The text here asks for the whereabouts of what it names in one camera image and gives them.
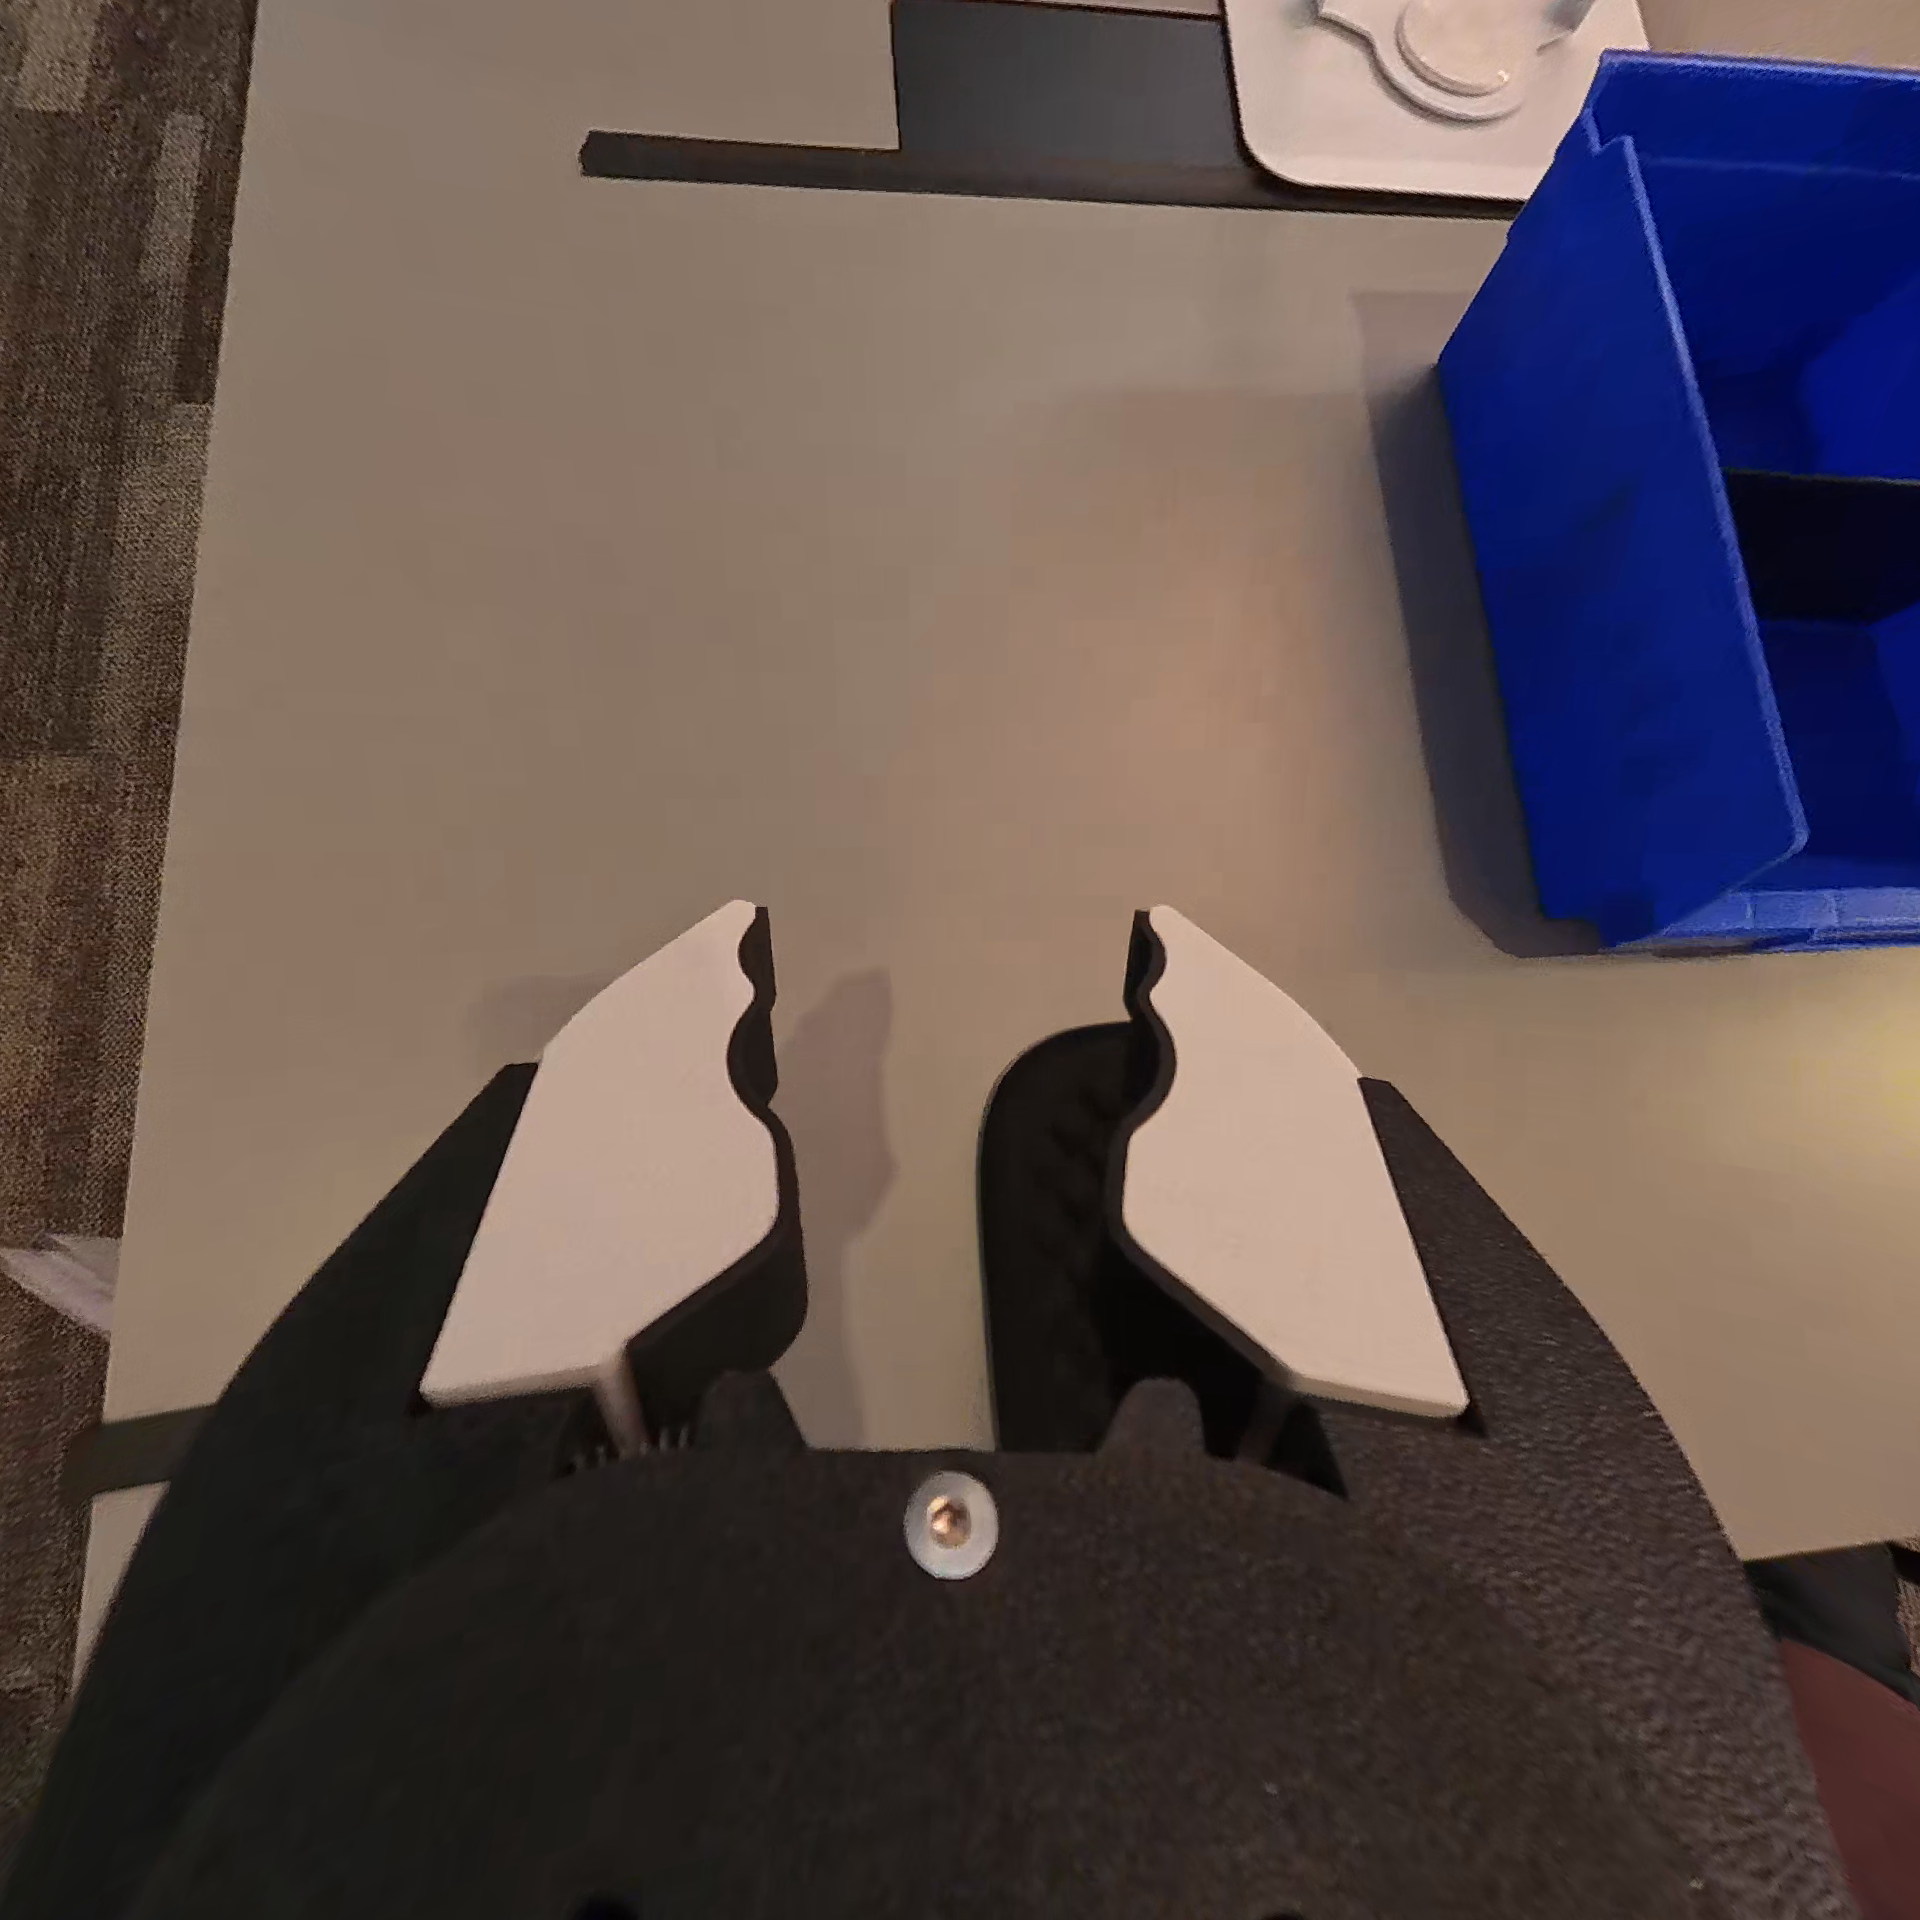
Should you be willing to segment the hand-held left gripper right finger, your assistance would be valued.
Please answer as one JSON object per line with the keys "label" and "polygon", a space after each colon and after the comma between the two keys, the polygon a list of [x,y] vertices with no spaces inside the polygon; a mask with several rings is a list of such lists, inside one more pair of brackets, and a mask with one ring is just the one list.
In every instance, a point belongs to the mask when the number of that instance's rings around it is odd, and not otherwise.
{"label": "hand-held left gripper right finger", "polygon": [[1471,1407],[1360,1069],[1183,913],[1135,913],[1116,1245],[1260,1385],[1450,1425]]}

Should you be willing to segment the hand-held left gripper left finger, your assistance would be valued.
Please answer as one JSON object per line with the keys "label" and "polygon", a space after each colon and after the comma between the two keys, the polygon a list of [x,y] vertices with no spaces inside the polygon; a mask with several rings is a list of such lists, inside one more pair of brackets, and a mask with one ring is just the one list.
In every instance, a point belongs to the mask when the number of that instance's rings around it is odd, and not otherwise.
{"label": "hand-held left gripper left finger", "polygon": [[564,1021],[425,1362],[426,1407],[584,1391],[614,1447],[657,1449],[721,1377],[792,1347],[808,1283],[775,1001],[769,917],[730,900]]}

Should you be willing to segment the blue plastic bin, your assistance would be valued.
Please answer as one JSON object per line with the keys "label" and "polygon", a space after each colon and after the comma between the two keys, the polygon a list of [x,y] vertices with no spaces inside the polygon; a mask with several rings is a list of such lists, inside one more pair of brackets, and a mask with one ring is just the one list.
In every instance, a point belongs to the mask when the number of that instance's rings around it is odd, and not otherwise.
{"label": "blue plastic bin", "polygon": [[1917,77],[1625,55],[1434,363],[1541,911],[1917,939],[1917,603],[1759,621],[1726,467],[1917,482]]}

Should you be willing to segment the black bin divider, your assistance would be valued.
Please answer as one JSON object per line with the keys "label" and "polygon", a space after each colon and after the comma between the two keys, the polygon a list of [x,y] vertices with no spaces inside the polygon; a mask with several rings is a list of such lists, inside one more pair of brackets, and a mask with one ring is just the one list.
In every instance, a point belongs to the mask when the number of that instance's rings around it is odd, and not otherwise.
{"label": "black bin divider", "polygon": [[1759,621],[1874,626],[1917,603],[1917,482],[1726,467]]}

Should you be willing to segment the white document stand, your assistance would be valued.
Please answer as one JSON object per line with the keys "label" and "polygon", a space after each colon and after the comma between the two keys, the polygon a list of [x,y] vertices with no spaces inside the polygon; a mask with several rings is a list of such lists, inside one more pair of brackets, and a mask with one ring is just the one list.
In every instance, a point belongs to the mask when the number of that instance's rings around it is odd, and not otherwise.
{"label": "white document stand", "polygon": [[1238,135],[1270,177],[1525,201],[1634,3],[1225,3]]}

